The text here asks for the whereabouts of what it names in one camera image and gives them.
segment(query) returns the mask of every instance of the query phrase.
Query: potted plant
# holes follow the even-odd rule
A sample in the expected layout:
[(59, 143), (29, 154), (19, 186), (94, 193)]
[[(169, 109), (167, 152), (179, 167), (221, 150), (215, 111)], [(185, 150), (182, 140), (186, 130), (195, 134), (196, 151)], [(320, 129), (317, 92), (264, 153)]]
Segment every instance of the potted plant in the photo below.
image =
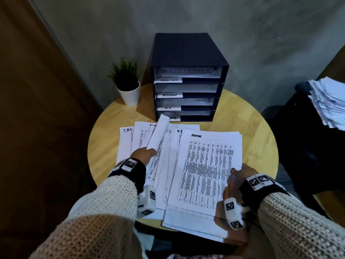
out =
[(120, 65), (113, 63), (108, 77), (115, 83), (126, 105), (137, 105), (139, 101), (140, 82), (137, 63), (121, 59)]

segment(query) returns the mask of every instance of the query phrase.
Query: wooden door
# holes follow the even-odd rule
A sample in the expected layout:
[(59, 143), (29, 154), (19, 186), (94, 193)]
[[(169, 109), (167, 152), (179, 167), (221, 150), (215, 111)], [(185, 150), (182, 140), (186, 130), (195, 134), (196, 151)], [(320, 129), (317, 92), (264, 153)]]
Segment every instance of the wooden door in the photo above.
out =
[(27, 0), (0, 0), (0, 257), (27, 258), (95, 189), (101, 109)]

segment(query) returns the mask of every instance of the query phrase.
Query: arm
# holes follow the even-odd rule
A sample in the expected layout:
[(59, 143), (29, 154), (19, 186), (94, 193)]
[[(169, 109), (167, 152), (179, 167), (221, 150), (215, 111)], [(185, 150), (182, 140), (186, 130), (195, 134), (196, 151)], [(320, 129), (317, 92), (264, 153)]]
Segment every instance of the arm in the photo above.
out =
[(30, 258), (123, 258), (133, 235), (137, 198), (131, 180), (109, 177)]
[(345, 229), (286, 194), (266, 196), (258, 217), (277, 258), (345, 258)]

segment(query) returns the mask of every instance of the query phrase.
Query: person's left hand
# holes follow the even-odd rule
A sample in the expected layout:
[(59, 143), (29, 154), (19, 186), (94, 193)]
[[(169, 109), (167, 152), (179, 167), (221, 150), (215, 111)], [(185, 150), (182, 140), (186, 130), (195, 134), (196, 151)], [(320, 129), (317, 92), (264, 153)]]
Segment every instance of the person's left hand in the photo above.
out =
[(155, 149), (147, 150), (146, 147), (143, 147), (136, 149), (130, 157), (138, 159), (146, 166), (149, 163), (151, 157), (155, 156), (156, 154), (157, 151)]

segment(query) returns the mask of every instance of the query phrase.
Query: document organizer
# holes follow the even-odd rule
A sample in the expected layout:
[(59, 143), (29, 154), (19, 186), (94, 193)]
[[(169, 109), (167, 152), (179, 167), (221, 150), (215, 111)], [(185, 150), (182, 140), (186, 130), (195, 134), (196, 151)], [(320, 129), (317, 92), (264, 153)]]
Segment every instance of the document organizer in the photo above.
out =
[(151, 77), (156, 121), (210, 122), (229, 64), (208, 33), (157, 33)]

